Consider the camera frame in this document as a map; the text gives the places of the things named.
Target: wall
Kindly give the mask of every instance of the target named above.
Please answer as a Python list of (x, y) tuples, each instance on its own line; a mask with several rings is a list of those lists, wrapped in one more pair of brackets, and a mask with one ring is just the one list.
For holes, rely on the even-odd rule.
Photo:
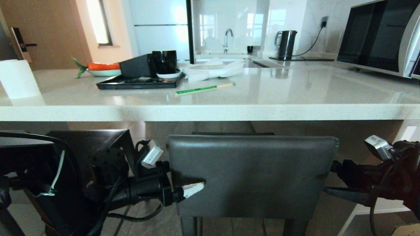
[(294, 54), (300, 52), (299, 42), (302, 39), (302, 26), (306, 14), (307, 0), (271, 0), (267, 22), (267, 35), (264, 54), (276, 55), (278, 48), (274, 45), (274, 38), (278, 31), (296, 30)]
[(115, 63), (133, 58), (124, 16), (123, 0), (103, 0), (103, 2), (113, 46), (98, 46), (90, 22), (86, 0), (76, 0), (92, 60), (98, 63)]
[(193, 0), (194, 43), (197, 54), (223, 53), (225, 32), (229, 53), (247, 53), (247, 46), (261, 46), (269, 0)]
[(334, 57), (340, 49), (340, 44), (350, 8), (372, 0), (310, 0), (306, 5), (302, 26), (299, 50), (304, 52), (310, 48), (320, 30), (321, 17), (329, 16), (327, 27), (322, 29), (318, 42), (311, 53), (328, 54)]

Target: chrome faucet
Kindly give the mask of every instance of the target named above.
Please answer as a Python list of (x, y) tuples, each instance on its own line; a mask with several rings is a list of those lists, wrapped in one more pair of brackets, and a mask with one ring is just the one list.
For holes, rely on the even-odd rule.
[(229, 28), (229, 29), (227, 29), (226, 30), (226, 33), (225, 33), (225, 45), (223, 45), (223, 47), (225, 48), (225, 54), (226, 53), (228, 53), (228, 32), (231, 32), (231, 36), (233, 37), (234, 36), (234, 34), (233, 34), (233, 32), (232, 32), (232, 30), (231, 30), (231, 28)]

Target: black kettle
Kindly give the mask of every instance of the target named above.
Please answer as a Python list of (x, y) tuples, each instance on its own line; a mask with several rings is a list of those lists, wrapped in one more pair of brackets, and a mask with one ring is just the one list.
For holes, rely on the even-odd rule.
[[(280, 44), (277, 44), (278, 35), (281, 34)], [(279, 60), (290, 60), (293, 53), (294, 39), (297, 31), (285, 30), (279, 31), (274, 39), (274, 45), (278, 47), (278, 59)]]

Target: gray leather seat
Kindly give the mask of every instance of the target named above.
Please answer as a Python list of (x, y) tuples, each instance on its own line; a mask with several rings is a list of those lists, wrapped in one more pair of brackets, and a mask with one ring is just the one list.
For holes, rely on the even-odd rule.
[(197, 217), (286, 219), (283, 236), (302, 236), (335, 153), (334, 137), (170, 135), (174, 187), (206, 182), (177, 204), (184, 236)]

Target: plug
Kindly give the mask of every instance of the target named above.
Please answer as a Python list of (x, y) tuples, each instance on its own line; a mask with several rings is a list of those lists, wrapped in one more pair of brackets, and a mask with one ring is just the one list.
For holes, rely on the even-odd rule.
[(148, 153), (143, 158), (142, 163), (150, 166), (154, 165), (163, 154), (163, 150), (159, 147), (159, 144), (154, 140), (150, 140), (148, 145)]
[(324, 16), (321, 18), (321, 28), (327, 27), (328, 16)]

